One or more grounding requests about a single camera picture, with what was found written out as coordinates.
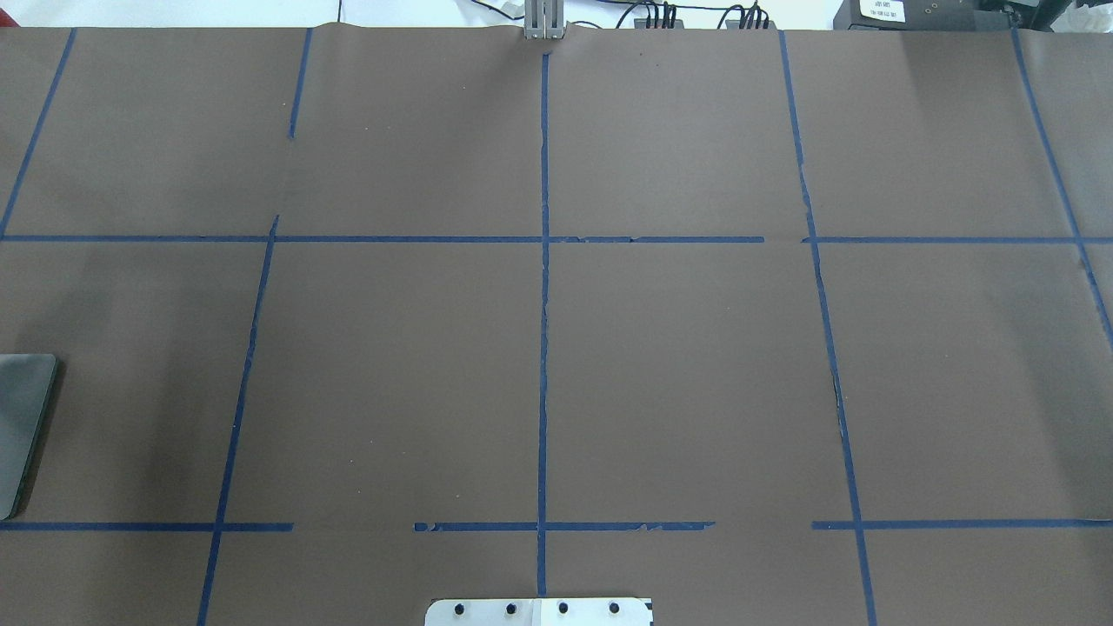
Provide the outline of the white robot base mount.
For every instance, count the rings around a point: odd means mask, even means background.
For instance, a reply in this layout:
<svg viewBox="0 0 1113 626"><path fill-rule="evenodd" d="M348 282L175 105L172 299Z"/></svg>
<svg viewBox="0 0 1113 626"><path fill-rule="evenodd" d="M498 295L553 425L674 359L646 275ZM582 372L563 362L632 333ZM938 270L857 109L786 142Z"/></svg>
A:
<svg viewBox="0 0 1113 626"><path fill-rule="evenodd" d="M652 601L636 597L441 599L425 625L652 625Z"/></svg>

